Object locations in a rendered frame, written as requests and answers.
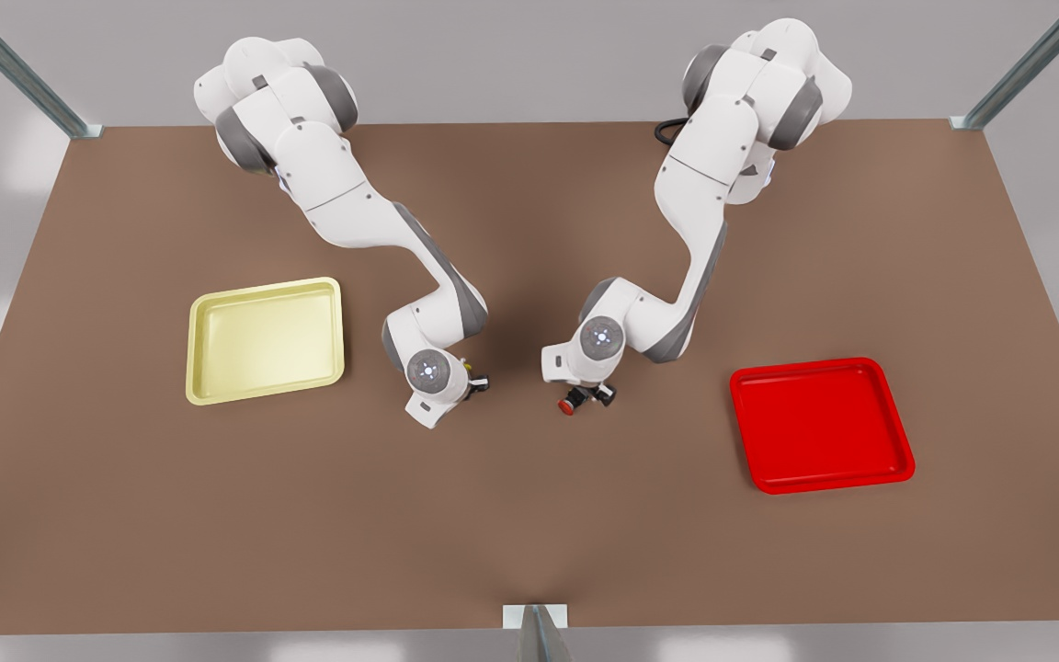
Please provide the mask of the pale yellow tray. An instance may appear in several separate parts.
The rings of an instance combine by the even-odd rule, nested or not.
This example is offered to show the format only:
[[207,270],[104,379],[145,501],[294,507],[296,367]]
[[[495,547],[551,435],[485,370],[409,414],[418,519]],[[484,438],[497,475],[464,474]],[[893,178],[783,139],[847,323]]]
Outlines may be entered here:
[[342,322],[333,278],[199,297],[189,311],[189,402],[244,401],[340,381]]

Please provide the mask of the red tray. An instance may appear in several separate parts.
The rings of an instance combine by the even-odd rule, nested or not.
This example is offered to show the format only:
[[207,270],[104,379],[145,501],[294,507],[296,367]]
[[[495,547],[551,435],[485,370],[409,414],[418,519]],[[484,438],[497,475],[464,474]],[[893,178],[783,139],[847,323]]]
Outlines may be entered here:
[[749,477],[769,495],[908,481],[916,463],[883,368],[837,358],[732,374]]

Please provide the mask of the silver frame post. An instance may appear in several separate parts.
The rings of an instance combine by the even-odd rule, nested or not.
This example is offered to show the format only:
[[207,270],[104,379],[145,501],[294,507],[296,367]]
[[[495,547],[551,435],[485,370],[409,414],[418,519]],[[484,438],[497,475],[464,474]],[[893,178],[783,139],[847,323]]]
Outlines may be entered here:
[[506,604],[503,628],[518,630],[516,662],[573,662],[562,636],[567,604]]
[[955,131],[982,131],[1059,55],[1059,18],[1012,64],[974,107],[949,117]]
[[71,140],[97,139],[104,126],[88,124],[0,37],[0,73]]

